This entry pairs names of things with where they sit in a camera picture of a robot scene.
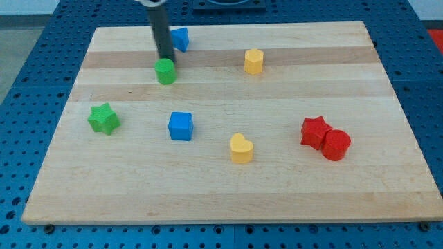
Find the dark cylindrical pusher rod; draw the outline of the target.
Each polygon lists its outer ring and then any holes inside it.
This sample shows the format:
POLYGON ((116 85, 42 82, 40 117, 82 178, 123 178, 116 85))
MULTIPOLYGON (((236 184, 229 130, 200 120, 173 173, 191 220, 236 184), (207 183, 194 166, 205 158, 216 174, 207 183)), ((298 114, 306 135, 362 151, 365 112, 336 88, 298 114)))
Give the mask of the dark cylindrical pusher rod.
POLYGON ((148 20, 154 35, 157 52, 161 59, 176 61, 172 36, 168 22, 168 13, 164 3, 155 3, 147 7, 148 20))

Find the silver ring rod holder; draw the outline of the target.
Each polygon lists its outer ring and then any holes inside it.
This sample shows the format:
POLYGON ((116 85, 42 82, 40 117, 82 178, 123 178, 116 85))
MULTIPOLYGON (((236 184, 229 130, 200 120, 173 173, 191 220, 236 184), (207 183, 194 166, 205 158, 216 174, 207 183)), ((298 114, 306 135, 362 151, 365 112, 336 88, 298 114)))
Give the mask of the silver ring rod holder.
POLYGON ((145 7, 159 7, 162 6, 167 0, 135 0, 141 3, 145 7))

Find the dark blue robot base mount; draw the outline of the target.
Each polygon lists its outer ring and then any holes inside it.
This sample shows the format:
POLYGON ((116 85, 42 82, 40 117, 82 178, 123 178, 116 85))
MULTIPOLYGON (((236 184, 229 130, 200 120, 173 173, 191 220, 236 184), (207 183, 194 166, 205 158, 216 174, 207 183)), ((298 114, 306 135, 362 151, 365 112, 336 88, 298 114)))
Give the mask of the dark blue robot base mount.
POLYGON ((194 12, 231 11, 231 10, 266 10, 265 0, 192 0, 194 12))

